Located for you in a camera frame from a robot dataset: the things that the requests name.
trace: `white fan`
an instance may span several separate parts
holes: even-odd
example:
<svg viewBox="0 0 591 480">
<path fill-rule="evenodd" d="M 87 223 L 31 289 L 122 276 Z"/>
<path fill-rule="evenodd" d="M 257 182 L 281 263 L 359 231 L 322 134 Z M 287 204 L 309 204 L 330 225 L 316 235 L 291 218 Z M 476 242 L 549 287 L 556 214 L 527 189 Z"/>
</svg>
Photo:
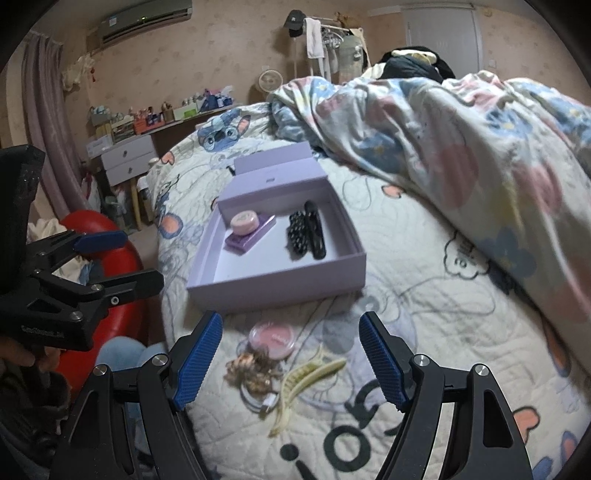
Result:
<svg viewBox="0 0 591 480">
<path fill-rule="evenodd" d="M 283 75 L 277 70 L 265 70 L 258 78 L 256 87 L 263 93 L 275 92 L 283 85 Z"/>
</svg>

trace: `white quilt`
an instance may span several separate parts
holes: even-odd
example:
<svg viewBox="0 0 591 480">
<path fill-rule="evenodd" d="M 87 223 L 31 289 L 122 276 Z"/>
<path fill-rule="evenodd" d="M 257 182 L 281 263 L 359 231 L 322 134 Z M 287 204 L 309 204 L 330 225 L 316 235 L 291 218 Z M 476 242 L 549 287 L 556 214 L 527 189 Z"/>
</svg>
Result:
<svg viewBox="0 0 591 480">
<path fill-rule="evenodd" d="M 286 143 L 277 140 L 270 105 L 260 103 L 215 118 L 151 169 L 169 344 L 201 317 L 188 301 L 186 279 L 215 198 L 231 178 L 227 167 L 238 156 Z M 553 478 L 591 420 L 589 379 L 553 328 L 523 289 L 428 201 L 318 157 L 368 253 L 366 288 L 358 296 L 224 318 L 219 350 L 188 406 L 213 477 L 375 478 L 401 415 L 385 403 L 356 335 L 359 316 L 374 310 L 391 333 L 441 366 L 487 364 L 514 410 L 535 480 Z M 268 437 L 274 413 L 260 420 L 223 379 L 225 363 L 262 319 L 287 321 L 299 332 L 290 366 L 311 357 L 319 343 L 347 359 L 336 377 L 296 399 L 276 438 Z M 427 479 L 439 476 L 451 414 L 444 409 Z"/>
</svg>

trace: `black cap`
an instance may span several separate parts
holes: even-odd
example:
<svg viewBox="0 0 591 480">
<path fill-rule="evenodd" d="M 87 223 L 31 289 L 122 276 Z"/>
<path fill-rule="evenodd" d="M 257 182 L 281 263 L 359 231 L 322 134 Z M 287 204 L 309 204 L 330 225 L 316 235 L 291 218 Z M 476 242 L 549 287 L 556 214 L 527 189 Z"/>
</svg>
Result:
<svg viewBox="0 0 591 480">
<path fill-rule="evenodd" d="M 297 38 L 304 34 L 304 27 L 299 30 L 289 30 L 291 38 Z"/>
<path fill-rule="evenodd" d="M 299 30 L 304 26 L 305 18 L 306 16 L 302 10 L 292 10 L 287 16 L 283 26 L 289 28 L 290 30 Z"/>
</svg>

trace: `white drawer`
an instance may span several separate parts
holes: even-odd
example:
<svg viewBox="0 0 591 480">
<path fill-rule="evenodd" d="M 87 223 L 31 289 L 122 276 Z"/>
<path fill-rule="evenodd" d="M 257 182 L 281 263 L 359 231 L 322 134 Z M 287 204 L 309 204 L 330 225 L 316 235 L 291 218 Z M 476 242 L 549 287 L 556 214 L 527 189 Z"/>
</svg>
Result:
<svg viewBox="0 0 591 480">
<path fill-rule="evenodd" d="M 152 143 L 152 137 L 144 135 L 138 137 L 120 147 L 115 147 L 113 150 L 108 151 L 102 156 L 103 168 L 109 170 L 110 168 L 121 165 L 122 163 L 129 162 L 135 158 L 141 157 L 142 155 L 151 154 L 153 157 L 156 156 L 154 150 L 154 144 Z"/>
<path fill-rule="evenodd" d="M 122 163 L 121 165 L 117 165 L 114 168 L 110 168 L 106 171 L 109 185 L 117 185 L 125 180 L 129 180 L 133 177 L 137 177 L 138 175 L 146 173 L 150 169 L 148 164 L 153 158 L 154 155 L 148 153 L 147 155 L 142 155 L 141 157 Z"/>
</svg>

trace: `person's knee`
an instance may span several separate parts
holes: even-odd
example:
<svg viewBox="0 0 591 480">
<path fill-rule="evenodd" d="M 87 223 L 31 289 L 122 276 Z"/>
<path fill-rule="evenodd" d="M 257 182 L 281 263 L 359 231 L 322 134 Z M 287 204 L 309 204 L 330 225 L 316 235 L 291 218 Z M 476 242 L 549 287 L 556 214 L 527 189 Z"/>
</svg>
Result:
<svg viewBox="0 0 591 480">
<path fill-rule="evenodd" d="M 159 353 L 167 353 L 167 349 L 165 344 L 163 343 L 155 343 L 150 345 L 149 347 L 145 348 L 142 354 L 139 356 L 138 360 L 138 367 L 141 367 L 144 363 L 150 360 L 154 355 L 158 355 Z"/>
<path fill-rule="evenodd" d="M 107 340 L 96 357 L 96 365 L 109 365 L 113 371 L 133 368 L 145 351 L 145 345 L 129 337 L 118 336 Z"/>
</svg>

